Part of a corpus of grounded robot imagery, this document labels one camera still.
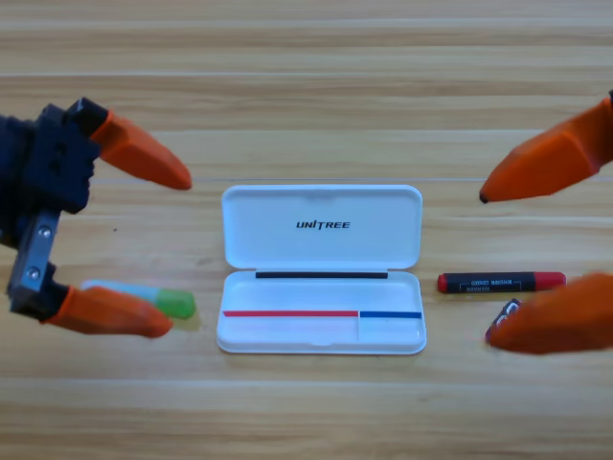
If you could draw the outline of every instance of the red line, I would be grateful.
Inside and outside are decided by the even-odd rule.
[[[273,317],[273,316],[343,316],[357,317],[357,311],[351,310],[228,310],[224,316]]]

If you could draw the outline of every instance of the white case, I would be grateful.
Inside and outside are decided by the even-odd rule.
[[[221,200],[230,353],[411,355],[426,344],[420,192],[406,185],[237,186]]]

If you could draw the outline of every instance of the metal bracket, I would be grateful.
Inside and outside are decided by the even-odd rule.
[[[41,291],[49,266],[59,222],[59,212],[48,209],[34,214],[19,244],[8,295],[11,309],[31,304]]]

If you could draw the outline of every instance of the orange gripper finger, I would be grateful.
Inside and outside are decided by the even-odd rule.
[[[566,287],[537,294],[492,325],[489,346],[529,355],[613,347],[613,276],[585,275]]]
[[[104,287],[69,288],[59,312],[45,321],[83,334],[133,334],[155,338],[172,327],[149,302]]]
[[[90,137],[100,144],[102,160],[128,174],[173,189],[192,187],[190,172],[181,160],[148,132],[111,110]]]
[[[613,160],[611,99],[516,147],[480,192],[484,203],[552,195]]]

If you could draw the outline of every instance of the unitree logo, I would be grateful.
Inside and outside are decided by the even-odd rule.
[[[349,228],[351,222],[297,222],[296,228],[316,228],[321,230],[322,228]]]

